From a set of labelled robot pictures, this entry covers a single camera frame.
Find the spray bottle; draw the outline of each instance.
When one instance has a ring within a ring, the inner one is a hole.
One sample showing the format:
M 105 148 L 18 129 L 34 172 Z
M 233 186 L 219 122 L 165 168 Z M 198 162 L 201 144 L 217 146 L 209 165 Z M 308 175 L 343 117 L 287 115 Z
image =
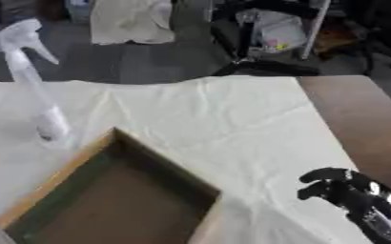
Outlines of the spray bottle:
M 36 126 L 39 135 L 47 142 L 67 140 L 71 127 L 63 112 L 43 88 L 43 82 L 28 56 L 22 51 L 30 48 L 41 56 L 59 64 L 58 60 L 44 47 L 37 31 L 41 24 L 36 19 L 29 19 L 13 24 L 0 31 L 0 51 L 6 55 L 13 80 L 27 87 L 36 104 Z

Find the white cloth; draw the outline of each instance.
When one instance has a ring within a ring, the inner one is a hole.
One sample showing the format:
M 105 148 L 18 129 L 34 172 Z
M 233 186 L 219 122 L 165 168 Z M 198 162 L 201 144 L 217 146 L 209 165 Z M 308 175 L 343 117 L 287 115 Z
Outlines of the white cloth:
M 91 16 L 92 42 L 144 44 L 173 42 L 170 0 L 96 0 Z
M 223 190 L 205 244 L 369 243 L 342 210 L 297 199 L 302 174 L 355 166 L 295 78 L 45 85 L 70 119 L 76 145 L 44 147 L 28 119 L 33 102 L 19 84 L 0 83 L 0 213 L 117 127 Z

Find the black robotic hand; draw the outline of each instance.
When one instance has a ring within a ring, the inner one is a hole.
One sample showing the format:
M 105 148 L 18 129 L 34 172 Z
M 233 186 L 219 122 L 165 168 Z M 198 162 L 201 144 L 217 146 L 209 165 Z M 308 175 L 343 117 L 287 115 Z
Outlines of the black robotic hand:
M 347 218 L 375 244 L 391 244 L 391 189 L 345 169 L 324 168 L 299 179 L 313 183 L 298 198 L 320 197 L 347 211 Z

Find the robot finger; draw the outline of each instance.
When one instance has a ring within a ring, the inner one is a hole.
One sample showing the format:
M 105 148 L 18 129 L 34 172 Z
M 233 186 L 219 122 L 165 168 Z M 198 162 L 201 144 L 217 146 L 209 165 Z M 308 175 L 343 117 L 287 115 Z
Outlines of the robot finger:
M 361 173 L 337 168 L 313 170 L 303 175 L 299 180 L 303 183 L 310 183 L 316 180 L 345 181 L 361 192 L 369 191 L 370 184 L 373 182 L 373 180 Z
M 306 200 L 310 197 L 316 196 L 320 198 L 327 198 L 329 194 L 329 183 L 325 181 L 319 181 L 310 185 L 304 189 L 298 191 L 298 198 L 300 200 Z

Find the office chair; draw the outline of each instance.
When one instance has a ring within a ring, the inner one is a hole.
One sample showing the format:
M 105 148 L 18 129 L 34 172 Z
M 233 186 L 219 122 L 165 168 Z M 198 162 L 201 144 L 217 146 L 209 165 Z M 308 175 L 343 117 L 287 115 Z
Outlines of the office chair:
M 355 21 L 367 32 L 358 43 L 328 51 L 326 55 L 361 51 L 366 61 L 363 74 L 370 75 L 375 68 L 373 53 L 391 57 L 391 0 L 345 0 L 343 3 L 346 18 Z
M 257 21 L 255 11 L 248 10 L 271 10 L 296 15 L 301 18 L 314 19 L 318 15 L 318 10 L 308 6 L 306 1 L 289 2 L 285 0 L 226 0 L 221 4 L 212 4 L 209 11 L 208 20 L 211 24 L 211 35 L 232 59 L 232 61 L 215 72 L 213 76 L 224 76 L 241 70 L 268 71 L 277 74 L 293 76 L 315 76 L 319 75 L 319 70 L 298 65 L 284 64 L 277 61 L 265 60 L 252 57 L 249 54 L 252 43 L 252 32 Z M 233 19 L 238 12 L 244 12 L 243 20 L 239 26 L 238 43 L 235 46 L 216 22 L 222 19 Z

